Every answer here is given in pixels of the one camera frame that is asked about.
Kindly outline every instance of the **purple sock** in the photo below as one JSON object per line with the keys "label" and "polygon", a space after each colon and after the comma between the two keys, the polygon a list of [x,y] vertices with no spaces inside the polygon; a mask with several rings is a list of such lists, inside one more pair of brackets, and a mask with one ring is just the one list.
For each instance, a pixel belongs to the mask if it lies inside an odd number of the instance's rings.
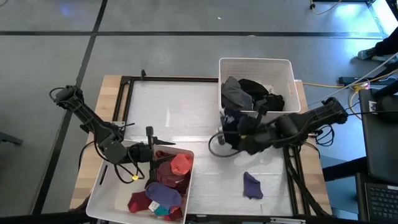
{"label": "purple sock", "polygon": [[180,207],[182,204],[182,198],[178,191],[158,182],[149,184],[145,189],[145,194],[167,210],[173,206]]}
{"label": "purple sock", "polygon": [[262,199],[263,196],[261,192],[260,182],[248,172],[245,172],[243,174],[243,196],[246,196],[250,199]]}

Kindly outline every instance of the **white table surface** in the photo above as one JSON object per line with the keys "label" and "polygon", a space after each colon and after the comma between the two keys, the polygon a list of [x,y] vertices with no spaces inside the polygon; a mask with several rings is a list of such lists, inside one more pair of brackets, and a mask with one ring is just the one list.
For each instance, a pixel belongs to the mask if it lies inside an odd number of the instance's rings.
{"label": "white table surface", "polygon": [[[146,126],[154,136],[195,153],[188,213],[214,215],[292,215],[282,150],[268,148],[250,156],[229,158],[208,151],[208,140],[221,125],[217,83],[134,82],[125,139],[146,141]],[[220,154],[229,145],[212,147]],[[243,196],[243,173],[261,183],[263,199]]]}

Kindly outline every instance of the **teal sock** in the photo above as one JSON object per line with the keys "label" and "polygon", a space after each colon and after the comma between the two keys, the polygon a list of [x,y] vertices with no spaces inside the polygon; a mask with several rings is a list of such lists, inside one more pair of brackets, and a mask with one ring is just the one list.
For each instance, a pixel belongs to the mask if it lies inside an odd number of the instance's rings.
{"label": "teal sock", "polygon": [[166,208],[159,206],[155,210],[155,215],[159,215],[159,216],[170,215],[170,210],[167,210]]}

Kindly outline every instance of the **yellow cable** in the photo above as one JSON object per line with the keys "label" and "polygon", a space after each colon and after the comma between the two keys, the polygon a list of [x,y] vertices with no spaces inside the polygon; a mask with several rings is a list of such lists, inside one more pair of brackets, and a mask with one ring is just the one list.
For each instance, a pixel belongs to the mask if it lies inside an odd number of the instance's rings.
{"label": "yellow cable", "polygon": [[368,83],[368,82],[370,83],[370,82],[373,82],[373,81],[376,81],[376,80],[380,80],[380,79],[383,79],[383,78],[385,78],[387,76],[390,76],[390,75],[394,74],[395,72],[398,72],[398,69],[395,69],[394,71],[392,71],[392,72],[390,72],[388,74],[382,75],[382,76],[377,77],[377,78],[373,78],[373,79],[371,79],[369,81],[366,81],[366,82],[355,83],[355,85],[362,85],[363,83]]}
{"label": "yellow cable", "polygon": [[303,83],[306,85],[313,85],[313,86],[321,86],[321,87],[328,87],[328,88],[343,88],[343,86],[331,86],[331,85],[322,85],[322,84],[316,84],[316,83]]}
{"label": "yellow cable", "polygon": [[[392,72],[390,72],[388,74],[382,75],[382,76],[377,77],[377,78],[373,78],[373,79],[371,79],[369,81],[366,81],[366,82],[355,83],[354,87],[360,86],[360,85],[365,84],[365,83],[371,84],[371,82],[386,78],[386,77],[394,74],[395,72],[398,72],[398,69],[395,69],[394,71],[392,71]],[[305,82],[303,82],[303,84],[312,85],[312,86],[320,86],[320,87],[328,87],[328,88],[344,88],[343,86],[322,85],[322,84],[317,84],[317,83],[305,83]]]}
{"label": "yellow cable", "polygon": [[336,7],[342,0],[339,0],[338,2],[336,2],[336,4],[334,4],[330,9],[326,10],[325,12],[315,12],[315,7],[312,8],[313,13],[315,13],[315,15],[322,15],[323,13],[326,13],[330,10],[332,10],[334,7]]}

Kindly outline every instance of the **wooden table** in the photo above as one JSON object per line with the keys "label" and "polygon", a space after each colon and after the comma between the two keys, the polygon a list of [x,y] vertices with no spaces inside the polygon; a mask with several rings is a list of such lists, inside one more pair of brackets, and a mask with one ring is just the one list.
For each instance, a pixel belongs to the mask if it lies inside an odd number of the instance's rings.
{"label": "wooden table", "polygon": [[[114,107],[116,105],[116,98],[118,96],[120,75],[105,75],[95,113],[98,114],[104,121],[112,121]],[[298,97],[301,104],[301,112],[308,110],[307,101],[305,99],[302,82],[296,82]],[[126,98],[122,98],[121,110],[124,108]],[[93,140],[92,135],[88,136],[87,142]],[[308,140],[309,143],[315,145],[315,141]],[[301,150],[302,167],[305,178],[305,184],[315,200],[322,206],[322,208],[331,214],[330,202],[326,191],[325,180],[323,179],[323,172],[318,156],[318,152],[309,146],[303,145]],[[98,171],[101,167],[102,160],[98,157],[93,146],[88,147],[83,155],[80,171],[78,174],[75,191],[73,193],[70,208],[79,206],[87,196],[89,196],[92,187],[94,186]],[[296,186],[296,195],[299,213],[303,213],[302,201],[300,191]]]}

